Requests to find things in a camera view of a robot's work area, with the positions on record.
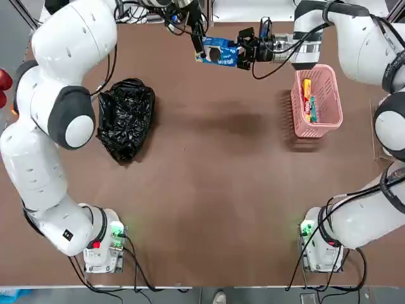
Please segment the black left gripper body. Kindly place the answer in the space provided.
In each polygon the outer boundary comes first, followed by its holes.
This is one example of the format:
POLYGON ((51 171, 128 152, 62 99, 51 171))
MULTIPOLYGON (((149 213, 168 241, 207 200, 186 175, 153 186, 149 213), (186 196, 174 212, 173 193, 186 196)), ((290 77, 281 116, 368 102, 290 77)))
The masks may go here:
POLYGON ((189 35, 205 36, 204 14, 199 2, 182 2, 182 11, 187 15, 187 26, 189 35))

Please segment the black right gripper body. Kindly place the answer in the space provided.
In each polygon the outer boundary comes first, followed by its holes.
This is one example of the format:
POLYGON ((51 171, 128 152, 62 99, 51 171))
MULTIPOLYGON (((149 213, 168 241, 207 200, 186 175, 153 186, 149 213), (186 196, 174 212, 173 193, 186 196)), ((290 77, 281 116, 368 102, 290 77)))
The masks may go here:
POLYGON ((262 37, 254 37, 254 62, 273 61, 273 48, 275 35, 269 34, 262 37))

